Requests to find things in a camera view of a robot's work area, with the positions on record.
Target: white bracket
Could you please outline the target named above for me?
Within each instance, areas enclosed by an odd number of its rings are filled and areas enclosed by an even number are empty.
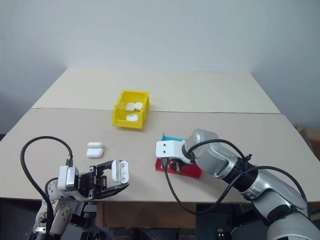
[[[186,164],[191,164],[190,159],[182,153],[182,147],[186,140],[183,141],[157,141],[155,155],[157,158],[175,158],[180,159]]]

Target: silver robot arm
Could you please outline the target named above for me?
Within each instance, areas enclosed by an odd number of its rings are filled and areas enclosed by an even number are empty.
[[[179,158],[185,164],[196,163],[204,172],[230,183],[243,171],[244,164],[247,164],[247,168],[253,165],[245,163],[219,142],[198,146],[192,150],[192,157],[187,154],[196,144],[218,138],[213,132],[196,129],[186,141],[158,142],[156,155],[162,158]],[[239,178],[234,187],[252,202],[264,223],[270,226],[268,240],[320,239],[320,231],[309,220],[307,203],[302,196],[269,171],[262,169],[248,172]]]

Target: cardboard box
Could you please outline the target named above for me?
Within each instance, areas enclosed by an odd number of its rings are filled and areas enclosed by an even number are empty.
[[[196,210],[196,203],[185,203]],[[109,201],[97,203],[96,225],[132,228],[196,228],[196,216],[176,202]]]
[[[316,158],[320,161],[320,130],[297,125],[296,130],[305,140]]]

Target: black connector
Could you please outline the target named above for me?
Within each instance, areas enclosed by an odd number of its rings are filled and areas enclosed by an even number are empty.
[[[168,165],[169,165],[169,158],[168,157],[162,157],[161,158],[161,163],[162,163],[163,170],[167,170],[168,169]]]
[[[231,183],[239,174],[247,171],[248,169],[254,167],[252,164],[248,163],[251,154],[246,156],[245,159],[238,157],[237,162],[233,166],[229,174],[223,179],[228,184]],[[247,190],[257,179],[258,171],[251,171],[247,174],[242,175],[239,180],[233,185],[240,192]]]
[[[69,166],[70,168],[74,165],[74,160],[72,155],[68,156],[68,158],[65,161],[65,165]]]

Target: floor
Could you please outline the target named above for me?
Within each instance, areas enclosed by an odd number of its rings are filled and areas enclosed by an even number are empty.
[[[197,216],[195,234],[199,240],[215,240],[216,230],[222,228],[225,231],[231,231],[232,228],[227,225],[227,219],[234,212],[238,212],[239,205],[231,207],[223,205],[217,213],[207,216]],[[250,208],[250,205],[244,205],[244,210]],[[1,199],[0,201],[0,239],[1,240],[26,240],[28,234],[34,225],[37,213],[37,206],[33,210],[27,209],[12,200]],[[107,240],[111,240],[115,234],[121,230],[118,228],[99,228],[107,234]],[[175,228],[143,228],[139,230],[142,240],[175,240],[178,229]],[[62,236],[62,240],[79,240],[83,230],[69,224],[67,230]],[[233,240],[265,240],[267,227],[261,221],[237,228],[232,233]]]

